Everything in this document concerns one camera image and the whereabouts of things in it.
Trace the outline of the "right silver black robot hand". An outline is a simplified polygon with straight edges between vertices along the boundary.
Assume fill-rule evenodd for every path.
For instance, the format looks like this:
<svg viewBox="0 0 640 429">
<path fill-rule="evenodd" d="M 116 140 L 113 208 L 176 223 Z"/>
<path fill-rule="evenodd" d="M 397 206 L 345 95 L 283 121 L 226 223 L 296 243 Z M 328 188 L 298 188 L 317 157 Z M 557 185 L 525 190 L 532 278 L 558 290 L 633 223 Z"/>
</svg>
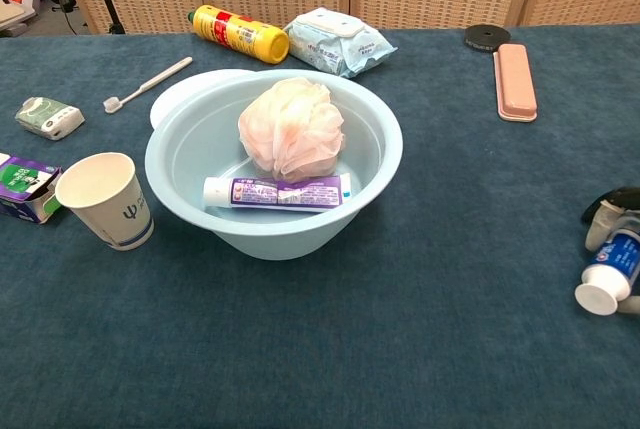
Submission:
<svg viewBox="0 0 640 429">
<path fill-rule="evenodd" d="M 576 287 L 576 301 L 599 316 L 639 313 L 639 189 L 622 187 L 597 198 L 583 213 L 585 248 L 592 259 Z"/>
</svg>

